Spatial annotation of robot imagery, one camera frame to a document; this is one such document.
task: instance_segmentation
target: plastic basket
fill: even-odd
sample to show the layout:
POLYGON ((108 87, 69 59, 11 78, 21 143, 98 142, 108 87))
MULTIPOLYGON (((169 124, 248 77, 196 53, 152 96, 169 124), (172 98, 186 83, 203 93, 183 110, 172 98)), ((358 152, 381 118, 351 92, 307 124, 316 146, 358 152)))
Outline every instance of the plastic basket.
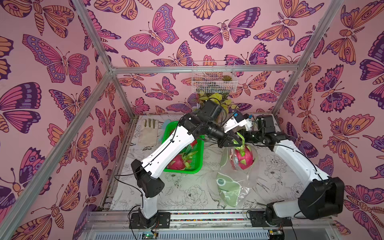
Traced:
MULTIPOLYGON (((176 128, 177 123, 178 123, 177 121, 176 122, 170 122, 167 125, 166 130, 164 132, 164 136, 163 136, 163 142, 165 142, 165 140, 167 140, 167 138, 169 138, 169 136, 171 135, 171 132, 176 128)), ((198 171, 200 171, 201 167, 203 166, 204 141, 198 139, 197 144, 193 147, 193 150, 197 151, 197 153, 192 158, 192 162, 190 163, 190 166, 191 166, 190 169, 173 170, 173 169, 165 168, 164 172, 178 172, 178 173, 194 174, 194 173, 197 173, 198 171)))

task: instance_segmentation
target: plastic bag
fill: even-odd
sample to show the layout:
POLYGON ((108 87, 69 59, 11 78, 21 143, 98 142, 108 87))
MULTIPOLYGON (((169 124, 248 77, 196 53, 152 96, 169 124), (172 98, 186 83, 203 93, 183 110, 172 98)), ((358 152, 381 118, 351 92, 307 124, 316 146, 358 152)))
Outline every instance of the plastic bag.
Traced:
POLYGON ((223 150, 220 161, 220 169, 216 175, 218 192, 222 200, 231 207, 241 207, 245 197, 252 189, 250 176, 254 179, 258 173, 258 154, 254 147, 245 146, 253 155, 253 163, 247 167, 241 166, 234 147, 226 147, 223 150))

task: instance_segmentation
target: wire basket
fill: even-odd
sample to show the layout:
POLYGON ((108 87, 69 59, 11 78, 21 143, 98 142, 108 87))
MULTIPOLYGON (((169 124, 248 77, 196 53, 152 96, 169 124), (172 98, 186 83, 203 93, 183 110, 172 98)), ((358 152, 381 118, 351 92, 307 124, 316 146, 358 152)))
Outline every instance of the wire basket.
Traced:
POLYGON ((212 61, 194 61, 191 81, 193 93, 225 94, 236 91, 238 79, 234 71, 234 65, 224 65, 225 61, 216 62, 223 62, 223 71, 218 72, 215 70, 217 66, 212 66, 212 61), (199 68, 196 65, 203 65, 204 68, 199 68))

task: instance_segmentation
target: pink wall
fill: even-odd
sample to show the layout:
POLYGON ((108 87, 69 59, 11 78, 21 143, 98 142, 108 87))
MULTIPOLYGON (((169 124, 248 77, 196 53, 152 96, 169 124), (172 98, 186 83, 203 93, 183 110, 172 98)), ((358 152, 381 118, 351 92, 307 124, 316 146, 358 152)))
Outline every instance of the pink wall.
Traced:
MULTIPOLYGON (((57 4, 57 6, 50 6, 50 3, 45 1, 34 2, 33 6, 23 3, 24 8, 21 4, 17 5, 20 12, 12 11, 16 8, 15 5, 4 4, 5 2, 0 8, 2 21, 7 22, 7 24, 1 25, 0 37, 0 162, 2 164, 0 169, 0 221, 9 212, 15 199, 22 194, 23 189, 52 150, 57 139, 49 138, 49 134, 58 137, 66 130, 69 120, 72 119, 71 114, 78 112, 94 91, 98 79, 105 73, 101 61, 96 62, 94 52, 84 50, 85 33, 77 13, 70 7, 68 1, 55 1, 53 4, 57 4), (61 13, 63 17, 58 19, 55 14, 61 13), (62 60, 62 53, 66 56, 65 61, 62 60), (69 76, 65 74, 65 64, 68 64, 69 76), (62 96, 66 98, 64 102, 60 100, 62 96), (71 102, 75 100, 78 101, 79 108, 71 106, 71 102), (60 130, 55 129, 56 133, 52 132, 54 131, 53 124, 60 128, 60 130)), ((82 145, 82 142, 76 142, 81 151, 76 149, 73 152, 74 156, 69 159, 71 162, 67 162, 59 173, 52 174, 31 208, 31 211, 40 207, 49 209, 55 203, 56 195, 58 194, 61 198, 72 176, 81 170, 82 181, 79 181, 79 186, 74 186, 81 193, 79 201, 75 200, 76 204, 70 209, 67 208, 68 206, 64 206, 64 203, 74 200, 74 196, 68 196, 68 199, 61 204, 56 203, 61 208, 60 212, 65 219, 64 229, 58 228, 56 223, 50 225, 52 218, 47 216, 53 214, 51 210, 38 210, 34 214, 31 214, 30 211, 23 220, 23 224, 31 225, 29 221, 38 219, 39 226, 46 227, 49 239, 70 239, 72 237, 86 195, 89 197, 86 189, 88 176, 93 167, 97 168, 100 179, 103 179, 101 193, 96 195, 94 192, 93 194, 96 197, 93 204, 97 205, 101 200, 108 182, 106 173, 113 167, 113 164, 110 163, 107 168, 103 169, 101 164, 92 158, 91 152, 99 146, 109 144, 114 136, 119 136, 120 127, 126 130, 128 126, 128 124, 122 124, 121 116, 118 113, 118 109, 124 108, 121 100, 113 89, 110 89, 110 93, 114 94, 114 109, 110 105, 109 98, 106 97, 97 103, 97 108, 101 111, 105 108, 107 113, 109 109, 111 112, 117 111, 112 135, 109 133, 106 136, 103 135, 98 126, 98 116, 93 110, 91 112, 93 119, 87 118, 78 136, 81 138, 83 131, 92 126, 93 132, 86 133, 89 134, 86 138, 92 136, 89 142, 86 141, 85 146, 82 145)), ((120 149, 120 144, 119 136, 117 151, 120 149)), ((31 234, 34 234, 33 239, 40 236, 34 232, 31 234)))
POLYGON ((379 152, 384 146, 384 85, 380 84, 384 73, 384 33, 378 27, 384 21, 384 1, 348 1, 345 9, 346 19, 352 10, 359 15, 352 17, 350 25, 335 17, 323 54, 312 58, 312 70, 319 66, 321 71, 307 81, 304 77, 298 80, 299 88, 291 100, 295 112, 281 108, 279 117, 288 135, 293 136, 295 129, 297 136, 293 139, 298 137, 301 146, 306 145, 305 151, 313 163, 344 181, 343 212, 334 217, 344 238, 377 240, 384 237, 380 211, 384 207, 384 157, 379 152), (367 4, 373 7, 370 15, 364 11, 367 4), (359 19, 364 13, 370 17, 359 19), (343 29, 355 33, 342 38, 339 31, 343 29), (335 56, 331 50, 324 53, 329 44, 336 48, 337 39, 352 45, 341 45, 335 56))

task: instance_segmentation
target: floral pattern tablecloth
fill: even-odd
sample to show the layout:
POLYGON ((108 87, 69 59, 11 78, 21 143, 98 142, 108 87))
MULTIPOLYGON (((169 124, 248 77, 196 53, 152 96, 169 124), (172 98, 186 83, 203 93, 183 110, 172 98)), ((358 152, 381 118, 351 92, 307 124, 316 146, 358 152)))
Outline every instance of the floral pattern tablecloth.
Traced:
MULTIPOLYGON (((181 115, 147 115, 140 116, 133 135, 128 155, 125 159, 121 174, 132 173, 131 162, 141 160, 150 155, 161 145, 164 129, 162 124, 167 120, 177 121, 181 115), (156 119, 159 123, 156 146, 139 146, 141 122, 144 119, 156 119)), ((303 192, 303 185, 294 172, 267 147, 255 147, 258 152, 259 167, 253 169, 256 179, 252 190, 245 200, 237 206, 238 209, 264 208, 258 203, 267 204, 280 200, 298 198, 303 192)), ((218 194, 216 174, 220 168, 222 149, 217 144, 205 143, 203 167, 196 174, 180 174, 163 172, 160 176, 165 183, 159 194, 157 207, 159 210, 200 210, 200 209, 233 209, 227 206, 218 194)), ((134 176, 121 177, 121 181, 136 185, 134 176)), ((134 205, 141 204, 140 192, 136 189, 118 183, 110 210, 129 210, 134 205)))

